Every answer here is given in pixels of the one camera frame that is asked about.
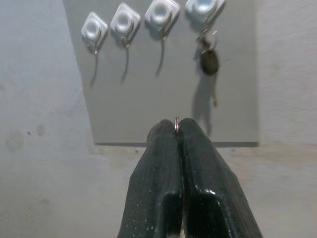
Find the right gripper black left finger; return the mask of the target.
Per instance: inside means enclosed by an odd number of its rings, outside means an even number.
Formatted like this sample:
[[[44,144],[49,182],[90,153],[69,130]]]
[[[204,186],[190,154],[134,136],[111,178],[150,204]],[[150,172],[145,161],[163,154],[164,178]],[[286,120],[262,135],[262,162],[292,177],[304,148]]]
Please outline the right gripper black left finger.
[[[174,124],[151,128],[146,149],[130,176],[117,238],[179,238],[183,174]]]

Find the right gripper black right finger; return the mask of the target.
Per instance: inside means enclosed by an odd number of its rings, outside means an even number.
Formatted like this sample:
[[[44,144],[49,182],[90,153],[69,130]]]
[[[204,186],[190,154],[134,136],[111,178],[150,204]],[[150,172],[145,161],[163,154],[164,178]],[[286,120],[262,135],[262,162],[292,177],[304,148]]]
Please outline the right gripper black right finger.
[[[198,123],[180,122],[186,238],[264,238],[235,173]]]

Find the grey wall board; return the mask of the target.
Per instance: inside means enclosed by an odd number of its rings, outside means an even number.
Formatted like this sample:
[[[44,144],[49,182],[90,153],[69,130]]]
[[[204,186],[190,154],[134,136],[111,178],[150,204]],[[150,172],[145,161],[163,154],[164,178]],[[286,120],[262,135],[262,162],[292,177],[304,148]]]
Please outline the grey wall board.
[[[218,106],[199,66],[194,27],[185,14],[187,0],[174,0],[180,12],[163,41],[145,22],[153,0],[63,0],[83,92],[96,144],[139,145],[163,119],[193,118],[210,139],[223,146],[253,146],[259,141],[257,97],[256,0],[226,0],[211,23],[220,68]],[[120,3],[141,16],[129,48],[115,38],[110,23]],[[94,55],[83,42],[90,12],[108,32]]]

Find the white square wall hook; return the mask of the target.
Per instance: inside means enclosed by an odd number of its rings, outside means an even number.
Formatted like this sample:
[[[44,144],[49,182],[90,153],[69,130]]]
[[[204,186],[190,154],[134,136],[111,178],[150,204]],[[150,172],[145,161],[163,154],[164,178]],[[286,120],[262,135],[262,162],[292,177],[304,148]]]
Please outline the white square wall hook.
[[[194,27],[212,23],[221,13],[226,0],[187,0],[185,14]]]
[[[81,37],[87,48],[97,55],[107,32],[108,25],[95,12],[90,12],[82,26]]]
[[[180,5],[174,0],[153,0],[145,13],[145,22],[164,41],[180,12]]]
[[[141,23],[141,16],[126,3],[120,3],[110,23],[115,38],[129,48]]]

